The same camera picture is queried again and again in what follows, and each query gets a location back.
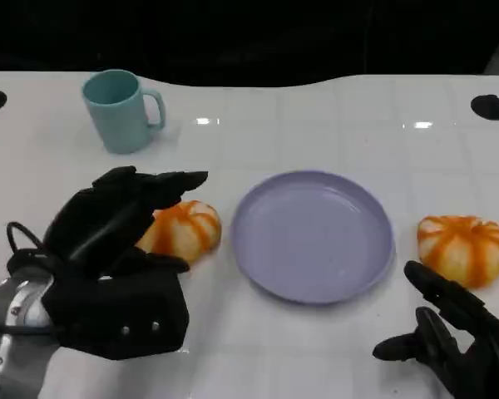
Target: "white table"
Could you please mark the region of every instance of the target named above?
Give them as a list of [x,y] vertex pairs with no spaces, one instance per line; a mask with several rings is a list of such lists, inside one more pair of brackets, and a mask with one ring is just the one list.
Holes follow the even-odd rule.
[[[142,152],[111,155],[82,104],[88,76],[0,72],[0,90],[8,95],[0,110],[0,278],[10,255],[5,223],[19,220],[41,236],[71,195],[118,165],[156,173],[208,170],[207,183],[187,197],[214,205],[225,234],[218,252],[184,278],[190,327],[183,349],[126,362],[61,349],[41,397],[443,396],[427,369],[379,362],[371,351],[412,331],[414,308],[425,304],[403,276],[404,263],[417,257],[416,223],[426,214],[499,222],[499,121],[470,108],[476,95],[499,96],[499,77],[353,76],[284,89],[145,79],[166,99],[164,137]],[[229,226],[241,196],[267,176],[301,168],[358,181],[393,222],[392,272],[350,303],[287,305],[253,288],[233,260]],[[499,317],[499,280],[478,294]]]

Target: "small pumpkin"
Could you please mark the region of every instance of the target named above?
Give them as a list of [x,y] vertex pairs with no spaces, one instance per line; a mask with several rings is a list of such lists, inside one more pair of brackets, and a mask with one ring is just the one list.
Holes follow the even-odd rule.
[[220,241],[220,218],[214,208],[200,201],[157,210],[154,217],[136,244],[146,252],[177,256],[192,264]]
[[499,275],[499,224],[476,216],[428,216],[417,227],[423,264],[466,288]]

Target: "cup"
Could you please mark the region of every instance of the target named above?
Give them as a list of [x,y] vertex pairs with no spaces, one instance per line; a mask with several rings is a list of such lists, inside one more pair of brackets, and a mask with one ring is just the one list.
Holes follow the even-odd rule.
[[[129,154],[150,144],[154,132],[165,125],[165,104],[158,91],[143,89],[128,71],[110,69],[85,82],[83,100],[94,126],[109,152]],[[152,96],[159,107],[160,121],[150,123],[143,96]]]

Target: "orange pumpkin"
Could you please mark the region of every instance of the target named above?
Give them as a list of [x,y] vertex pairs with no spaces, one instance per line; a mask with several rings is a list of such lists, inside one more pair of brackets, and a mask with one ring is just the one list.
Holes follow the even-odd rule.
[[499,224],[475,216],[428,216],[417,227],[423,264],[466,288],[499,275]]
[[146,252],[174,255],[192,264],[220,241],[220,218],[211,206],[200,201],[157,210],[154,217],[156,220],[136,244]]

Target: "purple plate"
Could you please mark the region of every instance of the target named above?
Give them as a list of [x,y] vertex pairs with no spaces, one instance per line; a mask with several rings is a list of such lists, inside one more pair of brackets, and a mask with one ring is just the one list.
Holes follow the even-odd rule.
[[394,254],[382,205],[338,175],[276,175],[240,202],[231,226],[242,271],[291,301],[326,304],[357,295],[383,278]]

